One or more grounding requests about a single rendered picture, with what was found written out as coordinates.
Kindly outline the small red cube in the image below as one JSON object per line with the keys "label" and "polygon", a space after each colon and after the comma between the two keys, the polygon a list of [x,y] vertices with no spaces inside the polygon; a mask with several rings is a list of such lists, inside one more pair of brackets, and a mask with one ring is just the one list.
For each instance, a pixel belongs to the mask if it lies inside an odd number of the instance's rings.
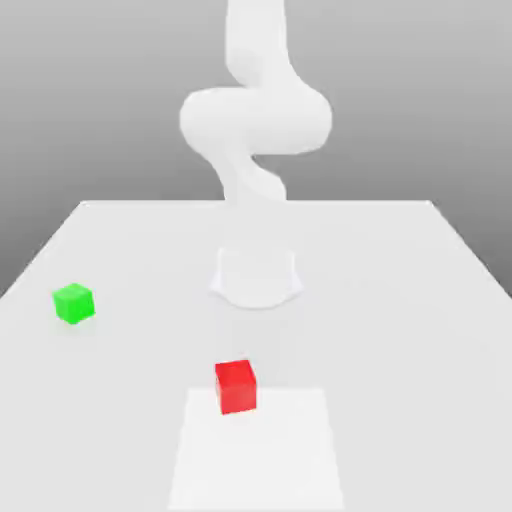
{"label": "small red cube", "polygon": [[257,406],[257,381],[248,359],[215,364],[216,393],[223,415]]}

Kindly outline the small green cube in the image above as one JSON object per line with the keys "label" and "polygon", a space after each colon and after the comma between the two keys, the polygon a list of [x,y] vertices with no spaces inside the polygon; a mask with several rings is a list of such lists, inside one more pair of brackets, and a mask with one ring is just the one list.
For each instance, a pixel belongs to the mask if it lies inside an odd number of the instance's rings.
{"label": "small green cube", "polygon": [[74,325],[95,315],[93,292],[78,283],[71,283],[52,292],[56,315]]}

